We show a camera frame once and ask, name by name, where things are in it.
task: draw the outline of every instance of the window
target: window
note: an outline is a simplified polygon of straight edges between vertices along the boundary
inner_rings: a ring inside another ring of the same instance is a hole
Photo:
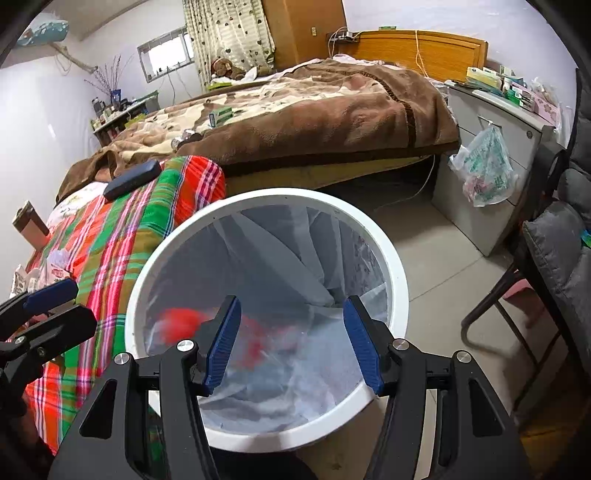
[[[193,63],[195,57],[187,28],[179,28],[138,47],[146,82]]]

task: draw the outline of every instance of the red green striped fabric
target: red green striped fabric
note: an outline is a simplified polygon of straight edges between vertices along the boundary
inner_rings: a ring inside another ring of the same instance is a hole
[[[79,288],[76,302],[98,321],[93,338],[47,363],[43,377],[27,387],[39,434],[54,452],[95,379],[125,350],[125,312],[146,260],[174,228],[224,197],[225,179],[214,162],[172,158],[156,180],[111,203],[99,196],[62,221],[31,259],[28,268],[41,265],[54,249],[67,249],[66,268]]]

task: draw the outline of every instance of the metal screw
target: metal screw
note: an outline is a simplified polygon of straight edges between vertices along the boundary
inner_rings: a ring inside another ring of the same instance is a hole
[[[463,364],[469,364],[472,361],[472,355],[464,351],[456,353],[456,358]]]
[[[181,340],[179,343],[177,343],[177,350],[181,352],[188,352],[194,346],[195,344],[192,340]]]
[[[115,363],[117,365],[123,365],[126,364],[127,362],[129,362],[129,353],[127,352],[123,352],[123,353],[118,353],[117,355],[115,355]]]
[[[396,340],[394,340],[392,342],[392,346],[396,350],[408,350],[408,347],[410,345],[408,344],[408,342],[404,338],[396,338]]]

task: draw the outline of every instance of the wooden wardrobe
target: wooden wardrobe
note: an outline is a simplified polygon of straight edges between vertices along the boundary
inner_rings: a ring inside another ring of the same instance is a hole
[[[327,34],[347,26],[341,0],[262,0],[262,5],[275,42],[277,70],[325,59]]]

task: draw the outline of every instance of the heart patterned curtain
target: heart patterned curtain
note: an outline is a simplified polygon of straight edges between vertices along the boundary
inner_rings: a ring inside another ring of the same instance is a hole
[[[245,71],[273,68],[275,44],[261,0],[183,0],[183,9],[203,87],[221,57]]]

